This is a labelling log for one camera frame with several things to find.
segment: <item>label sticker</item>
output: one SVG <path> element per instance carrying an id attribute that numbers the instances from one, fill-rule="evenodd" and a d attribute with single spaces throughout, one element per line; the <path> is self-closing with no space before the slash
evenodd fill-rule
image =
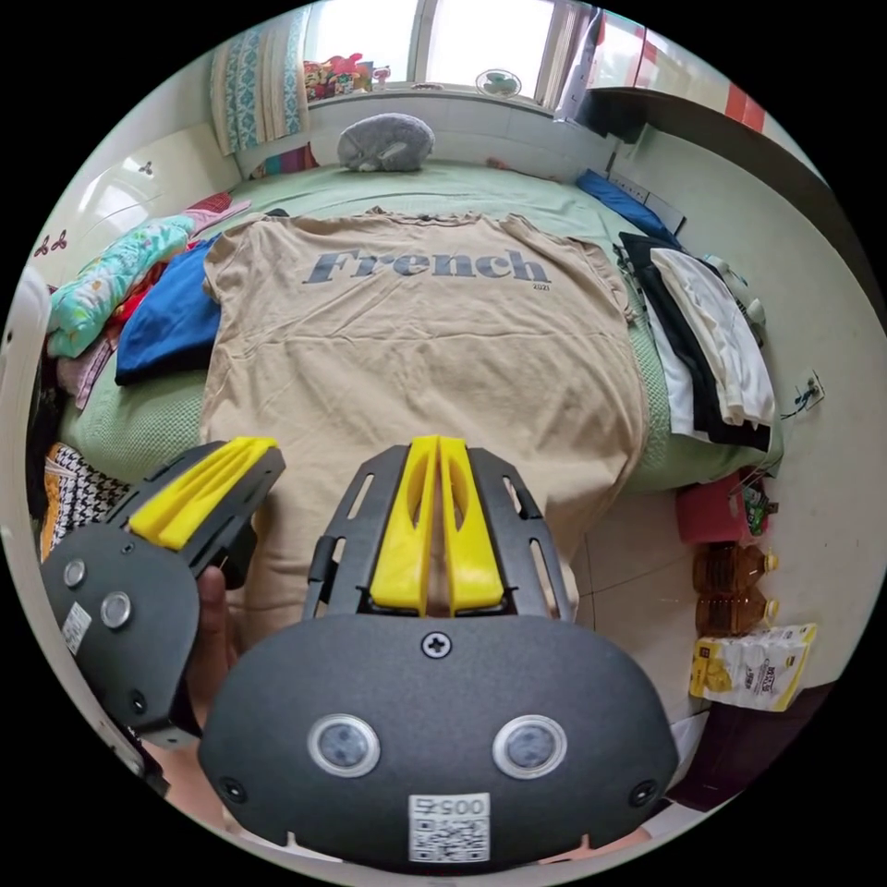
<path id="1" fill-rule="evenodd" d="M 410 795 L 409 861 L 490 861 L 490 796 Z"/>
<path id="2" fill-rule="evenodd" d="M 72 656 L 77 655 L 77 651 L 80 649 L 80 644 L 83 643 L 83 638 L 91 622 L 92 617 L 75 602 L 67 614 L 65 624 L 62 626 L 62 637 L 65 639 L 67 648 L 71 651 Z"/>

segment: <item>cooking oil bottle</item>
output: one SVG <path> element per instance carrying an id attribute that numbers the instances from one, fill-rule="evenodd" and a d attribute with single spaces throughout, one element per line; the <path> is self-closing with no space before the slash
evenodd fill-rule
<path id="1" fill-rule="evenodd" d="M 693 560 L 693 588 L 699 594 L 738 594 L 779 566 L 779 558 L 757 545 L 709 548 Z"/>
<path id="2" fill-rule="evenodd" d="M 760 623 L 771 626 L 779 602 L 768 601 L 757 586 L 733 594 L 700 594 L 696 601 L 696 630 L 701 638 L 738 638 Z"/>

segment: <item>tile floor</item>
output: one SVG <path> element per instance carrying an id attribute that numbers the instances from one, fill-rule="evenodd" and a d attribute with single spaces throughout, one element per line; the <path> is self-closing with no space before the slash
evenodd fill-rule
<path id="1" fill-rule="evenodd" d="M 687 692 L 696 640 L 692 551 L 678 538 L 674 493 L 663 492 L 617 500 L 573 562 L 577 620 L 634 657 L 671 723 L 703 706 Z"/>

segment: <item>red cloth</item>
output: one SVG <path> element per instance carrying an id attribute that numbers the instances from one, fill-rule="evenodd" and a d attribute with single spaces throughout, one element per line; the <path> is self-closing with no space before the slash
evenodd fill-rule
<path id="1" fill-rule="evenodd" d="M 210 213 L 223 213 L 231 205 L 231 195 L 227 191 L 219 191 L 211 197 L 205 197 L 198 200 L 197 203 L 189 206 L 189 210 L 207 210 Z"/>
<path id="2" fill-rule="evenodd" d="M 189 243 L 184 251 L 188 252 L 198 245 L 199 240 Z M 151 292 L 154 284 L 163 276 L 168 261 L 158 261 L 150 271 L 145 275 L 144 279 L 137 283 L 129 290 L 127 297 L 114 309 L 108 322 L 104 325 L 104 331 L 112 335 L 120 335 L 124 324 L 132 317 L 136 308 L 144 301 L 145 297 Z"/>

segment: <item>beige t-shirt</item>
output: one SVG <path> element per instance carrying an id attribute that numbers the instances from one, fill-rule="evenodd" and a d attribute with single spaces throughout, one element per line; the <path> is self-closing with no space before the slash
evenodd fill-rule
<path id="1" fill-rule="evenodd" d="M 601 248 L 516 215 L 374 210 L 252 217 L 205 268 L 222 319 L 203 440 L 271 436 L 287 465 L 232 600 L 246 646 L 299 619 L 314 545 L 361 463 L 430 434 L 516 466 L 575 607 L 567 565 L 647 432 L 627 292 Z"/>

